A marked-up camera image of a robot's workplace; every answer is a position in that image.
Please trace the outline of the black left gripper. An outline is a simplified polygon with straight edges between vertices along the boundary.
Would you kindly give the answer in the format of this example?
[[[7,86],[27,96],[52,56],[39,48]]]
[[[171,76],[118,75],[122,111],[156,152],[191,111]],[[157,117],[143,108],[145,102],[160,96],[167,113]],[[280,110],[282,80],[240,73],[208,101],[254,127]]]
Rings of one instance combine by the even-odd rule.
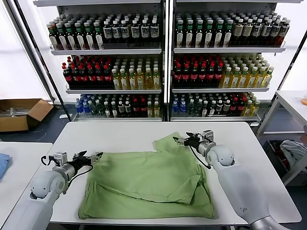
[[[85,156],[86,150],[73,155],[71,165],[73,166],[75,172],[78,172],[83,166],[90,166],[96,162],[99,162],[103,152],[94,152],[92,155]]]

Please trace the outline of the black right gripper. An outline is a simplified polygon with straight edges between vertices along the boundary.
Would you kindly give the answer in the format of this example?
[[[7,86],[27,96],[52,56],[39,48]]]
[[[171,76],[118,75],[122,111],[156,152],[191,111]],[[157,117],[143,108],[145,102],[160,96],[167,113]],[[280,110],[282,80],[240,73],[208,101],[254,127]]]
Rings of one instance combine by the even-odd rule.
[[[191,146],[196,150],[204,150],[204,137],[199,133],[186,132],[189,138],[173,137],[173,140],[182,146]]]

